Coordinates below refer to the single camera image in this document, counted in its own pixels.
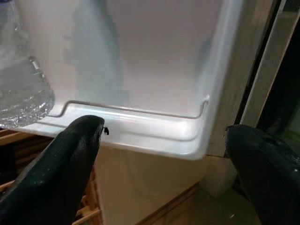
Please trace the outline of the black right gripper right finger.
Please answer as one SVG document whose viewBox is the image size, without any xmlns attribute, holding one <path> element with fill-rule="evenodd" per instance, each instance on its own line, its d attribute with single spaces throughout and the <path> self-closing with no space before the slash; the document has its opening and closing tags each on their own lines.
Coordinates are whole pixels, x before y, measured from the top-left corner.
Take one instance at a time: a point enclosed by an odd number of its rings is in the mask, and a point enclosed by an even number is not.
<svg viewBox="0 0 300 225">
<path fill-rule="evenodd" d="M 300 223 L 300 157 L 283 140 L 246 125 L 225 130 L 225 149 L 263 225 Z"/>
</svg>

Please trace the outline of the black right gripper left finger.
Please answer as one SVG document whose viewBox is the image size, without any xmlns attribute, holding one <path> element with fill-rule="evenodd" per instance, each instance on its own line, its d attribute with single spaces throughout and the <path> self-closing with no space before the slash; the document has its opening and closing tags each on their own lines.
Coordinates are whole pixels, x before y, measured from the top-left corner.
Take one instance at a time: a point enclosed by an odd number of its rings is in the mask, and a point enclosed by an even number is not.
<svg viewBox="0 0 300 225">
<path fill-rule="evenodd" d="M 104 119 L 74 120 L 15 179 L 0 199 L 3 225 L 70 225 L 90 179 Z"/>
</svg>

